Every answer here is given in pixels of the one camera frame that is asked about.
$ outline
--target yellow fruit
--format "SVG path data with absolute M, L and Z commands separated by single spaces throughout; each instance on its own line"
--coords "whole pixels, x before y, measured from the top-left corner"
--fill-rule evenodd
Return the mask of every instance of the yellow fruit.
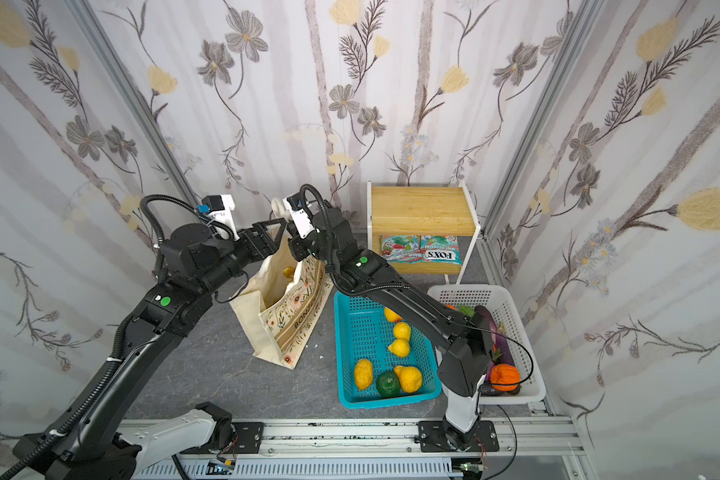
M 422 373 L 414 366 L 396 366 L 394 373 L 400 379 L 400 388 L 405 393 L 415 393 L 422 388 Z
M 407 340 L 396 339 L 389 346 L 388 350 L 399 357 L 406 357 L 411 352 L 411 346 Z
M 399 322 L 394 325 L 392 334 L 396 339 L 411 341 L 411 326 L 406 322 Z
M 399 322 L 400 320 L 403 320 L 403 317 L 398 315 L 397 313 L 391 311 L 389 308 L 384 307 L 384 316 L 387 317 L 387 321 L 395 323 Z
M 365 390 L 373 383 L 373 365 L 371 360 L 360 359 L 355 364 L 355 385 Z

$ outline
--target marble table surface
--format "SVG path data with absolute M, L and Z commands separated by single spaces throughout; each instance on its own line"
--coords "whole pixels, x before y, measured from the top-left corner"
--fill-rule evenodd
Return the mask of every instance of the marble table surface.
M 258 264 L 246 268 L 254 274 Z M 427 291 L 444 284 L 440 275 L 410 275 L 408 281 Z M 472 255 L 462 283 L 487 283 L 477 252 Z M 237 290 L 232 281 L 220 291 L 226 298 Z M 347 409 L 338 400 L 333 295 L 295 370 L 252 356 L 232 308 L 214 304 L 176 350 L 155 371 L 126 418 L 173 418 L 201 402 L 213 402 L 234 418 L 440 418 L 446 398 L 405 406 Z M 528 406 L 506 406 L 511 416 L 528 416 Z M 504 416 L 486 407 L 484 416 Z

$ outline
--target floral wallpaper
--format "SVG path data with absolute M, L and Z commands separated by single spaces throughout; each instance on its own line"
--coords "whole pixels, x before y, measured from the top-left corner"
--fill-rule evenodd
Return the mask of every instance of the floral wallpaper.
M 719 479 L 720 2 L 605 2 L 489 238 L 600 478 Z
M 579 3 L 93 0 L 194 191 L 244 224 L 313 183 L 465 181 L 488 210 Z
M 154 284 L 139 201 L 178 192 L 107 79 L 63 3 L 0 1 L 0 472 Z

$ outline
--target teal basket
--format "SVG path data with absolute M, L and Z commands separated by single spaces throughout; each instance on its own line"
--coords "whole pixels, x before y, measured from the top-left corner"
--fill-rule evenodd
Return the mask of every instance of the teal basket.
M 394 324 L 384 317 L 384 305 L 361 297 L 336 293 L 336 363 L 338 367 L 338 399 L 346 408 L 381 408 L 431 400 L 440 395 L 442 385 L 437 376 L 438 363 L 432 343 L 411 328 L 411 354 L 400 358 L 387 350 L 394 341 Z M 355 364 L 371 360 L 373 383 L 362 392 L 355 385 Z M 400 393 L 383 398 L 376 390 L 376 379 L 398 365 L 414 366 L 422 372 L 422 388 L 416 393 Z

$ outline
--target basket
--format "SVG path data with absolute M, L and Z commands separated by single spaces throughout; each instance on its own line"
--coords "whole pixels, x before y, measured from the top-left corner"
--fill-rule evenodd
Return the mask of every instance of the basket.
M 430 400 L 440 395 L 438 362 L 432 343 L 411 327 L 411 354 L 400 358 L 387 350 L 394 341 L 393 324 L 384 317 L 384 305 L 361 297 L 336 293 L 336 363 L 338 399 L 346 408 L 381 408 Z M 368 359 L 373 364 L 373 383 L 363 391 L 355 385 L 355 363 Z M 422 388 L 416 393 L 401 392 L 395 398 L 383 398 L 376 390 L 376 379 L 398 365 L 415 366 L 422 372 Z
M 523 383 L 519 394 L 516 396 L 481 396 L 481 405 L 517 405 L 540 402 L 547 395 L 547 387 L 544 386 L 544 379 L 541 378 L 536 355 L 534 355 L 534 350 L 530 347 L 528 335 L 525 334 L 525 328 L 523 328 L 523 322 L 520 320 L 518 309 L 515 307 L 512 296 L 507 289 L 497 285 L 439 285 L 432 286 L 427 291 L 427 294 L 438 302 L 447 305 L 484 306 L 496 320 L 499 328 L 504 326 L 505 335 L 522 343 L 533 358 L 534 373 L 528 381 Z M 524 379 L 530 370 L 528 356 L 514 342 L 509 342 L 509 350 L 515 366 L 520 372 L 520 378 Z

